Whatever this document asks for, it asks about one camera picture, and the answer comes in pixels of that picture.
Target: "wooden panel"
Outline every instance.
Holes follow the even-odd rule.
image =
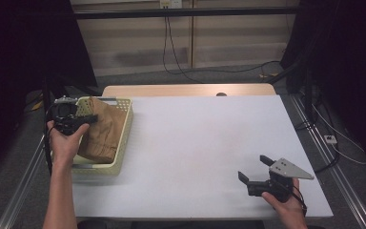
[[[106,87],[103,96],[216,96],[272,95],[270,84],[184,84],[184,85],[129,85]]]

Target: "wrist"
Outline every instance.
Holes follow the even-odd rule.
[[[67,173],[70,172],[72,164],[68,162],[56,161],[52,164],[52,172]]]

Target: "wall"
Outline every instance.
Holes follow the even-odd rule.
[[[72,0],[79,10],[158,9],[158,1]],[[183,0],[183,8],[296,6],[297,0]],[[258,64],[279,60],[293,15],[170,18],[174,50],[182,68]],[[79,20],[96,76],[163,70],[164,18]],[[177,69],[168,38],[165,64]]]

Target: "brown paper bag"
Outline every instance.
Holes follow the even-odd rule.
[[[98,121],[91,124],[82,137],[78,154],[98,163],[110,164],[114,161],[127,112],[95,97],[90,97],[89,102]]]

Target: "black curtain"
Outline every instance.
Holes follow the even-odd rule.
[[[351,137],[360,142],[366,152],[366,1],[342,0],[339,3],[330,30],[315,46],[307,67],[345,122]],[[294,37],[286,51],[288,55],[282,60],[284,64],[291,65],[291,56],[301,52],[302,36],[311,35],[306,28],[313,27],[316,21],[304,16],[307,19],[298,20],[300,25],[294,27]],[[292,86],[296,87],[302,85],[303,78],[290,77],[288,82],[295,82]]]
[[[26,94],[45,78],[63,92],[67,78],[96,86],[76,20],[24,16],[27,12],[72,12],[64,0],[0,0],[0,152],[20,121]]]

